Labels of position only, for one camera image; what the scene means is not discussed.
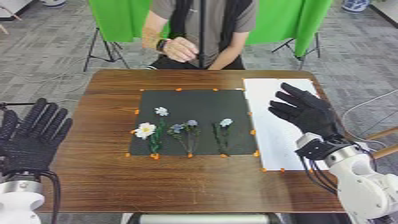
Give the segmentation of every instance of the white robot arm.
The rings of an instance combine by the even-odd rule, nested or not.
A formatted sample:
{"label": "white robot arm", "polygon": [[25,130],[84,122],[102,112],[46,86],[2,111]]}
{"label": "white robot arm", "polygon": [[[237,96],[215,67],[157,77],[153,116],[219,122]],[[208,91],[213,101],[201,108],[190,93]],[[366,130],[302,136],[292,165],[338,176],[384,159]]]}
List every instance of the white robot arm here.
{"label": "white robot arm", "polygon": [[[322,137],[308,133],[297,141],[299,148],[311,146],[313,141],[327,144]],[[391,223],[386,216],[398,211],[398,176],[375,172],[372,157],[356,145],[340,148],[324,161],[338,178],[338,197],[352,223],[368,224],[375,219]]]}
{"label": "white robot arm", "polygon": [[0,223],[41,224],[34,210],[45,203],[43,185],[36,181],[11,181],[0,184]]}

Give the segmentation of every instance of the robotic arm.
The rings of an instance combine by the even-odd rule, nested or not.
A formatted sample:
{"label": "robotic arm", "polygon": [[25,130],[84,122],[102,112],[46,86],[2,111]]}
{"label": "robotic arm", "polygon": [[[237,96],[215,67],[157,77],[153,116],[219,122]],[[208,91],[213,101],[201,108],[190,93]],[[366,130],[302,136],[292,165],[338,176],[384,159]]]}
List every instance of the robotic arm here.
{"label": "robotic arm", "polygon": [[286,83],[283,90],[288,94],[277,92],[277,98],[288,104],[272,101],[269,110],[306,133],[297,141],[302,162],[306,159],[313,166],[324,161],[338,178],[338,185],[331,180],[327,183],[325,176],[317,184],[338,194],[354,224],[395,223],[389,214],[398,211],[398,177],[375,172],[370,153],[343,137],[327,102]]}
{"label": "robotic arm", "polygon": [[57,223],[61,184],[50,164],[71,128],[68,110],[39,99],[20,121],[13,110],[2,107],[0,128],[0,223],[41,224],[34,210],[45,203],[41,177],[54,181],[54,220]]}

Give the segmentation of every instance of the purple flower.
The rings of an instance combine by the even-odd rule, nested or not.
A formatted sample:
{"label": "purple flower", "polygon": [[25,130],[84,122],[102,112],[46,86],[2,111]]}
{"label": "purple flower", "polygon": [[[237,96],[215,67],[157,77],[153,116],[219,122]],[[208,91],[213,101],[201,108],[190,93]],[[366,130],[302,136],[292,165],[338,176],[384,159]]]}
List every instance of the purple flower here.
{"label": "purple flower", "polygon": [[187,125],[192,126],[192,127],[197,126],[197,121],[196,120],[189,120]]}
{"label": "purple flower", "polygon": [[183,128],[185,128],[185,126],[183,126],[182,124],[174,124],[174,125],[171,126],[173,132],[174,132],[176,134],[182,133]]}

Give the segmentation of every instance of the tripod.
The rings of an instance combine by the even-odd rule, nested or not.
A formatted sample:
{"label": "tripod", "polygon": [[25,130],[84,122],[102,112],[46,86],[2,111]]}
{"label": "tripod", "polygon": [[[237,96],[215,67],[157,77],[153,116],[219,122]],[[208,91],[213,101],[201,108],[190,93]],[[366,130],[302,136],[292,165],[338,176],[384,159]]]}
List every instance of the tripod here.
{"label": "tripod", "polygon": [[[272,53],[276,53],[276,52],[283,49],[283,47],[288,47],[292,53],[295,54],[295,50],[293,50],[293,48],[292,48],[292,46],[290,46],[290,43],[293,42],[293,40],[295,40],[295,38],[292,38],[292,39],[286,41],[286,43],[276,48],[276,50],[272,51]],[[299,70],[302,70],[302,67],[304,67],[306,57],[308,57],[308,55],[309,55],[315,51],[317,51],[317,53],[318,53],[318,58],[320,58],[320,34],[318,34],[318,33],[315,34],[315,48],[313,48],[313,50],[306,50],[306,54],[304,54],[302,57],[297,57],[297,56],[295,56],[297,60],[301,61]]]}
{"label": "tripod", "polygon": [[[86,65],[84,65],[84,72],[87,71],[91,58],[102,59],[103,61],[107,61],[107,62],[110,62],[110,63],[118,62],[118,60],[121,60],[125,66],[126,66],[126,68],[130,69],[130,67],[128,67],[128,63],[126,63],[126,61],[125,61],[125,58],[123,58],[123,56],[121,56],[121,52],[119,52],[119,50],[123,49],[123,47],[121,47],[121,45],[119,45],[116,42],[107,42],[107,41],[103,40],[103,46],[105,46],[105,50],[107,50],[107,54],[109,54],[109,59],[107,59],[107,58],[102,58],[102,57],[98,57],[98,56],[93,55],[93,50],[94,50],[94,46],[96,46],[98,33],[100,33],[100,28],[96,28],[96,32],[94,32],[94,38],[93,38],[93,42],[91,42],[91,49],[89,49],[89,54],[87,54],[87,59],[86,59]],[[118,54],[118,58],[116,58],[114,55],[112,55],[110,47],[112,47],[112,50],[114,50],[114,52],[116,52],[116,54]]]}

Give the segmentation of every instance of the white flower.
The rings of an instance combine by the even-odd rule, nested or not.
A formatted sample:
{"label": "white flower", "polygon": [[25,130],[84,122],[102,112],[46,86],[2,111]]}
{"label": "white flower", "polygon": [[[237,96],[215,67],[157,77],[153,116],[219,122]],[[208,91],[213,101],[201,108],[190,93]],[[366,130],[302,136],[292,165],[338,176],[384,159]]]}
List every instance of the white flower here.
{"label": "white flower", "polygon": [[226,119],[221,121],[221,126],[222,126],[222,127],[228,127],[231,124],[233,124],[233,119],[226,118]]}
{"label": "white flower", "polygon": [[139,129],[135,129],[135,136],[146,140],[155,133],[157,126],[150,123],[142,123]]}
{"label": "white flower", "polygon": [[166,116],[169,115],[167,109],[166,109],[164,107],[155,108],[155,113],[157,113],[162,117],[166,117]]}

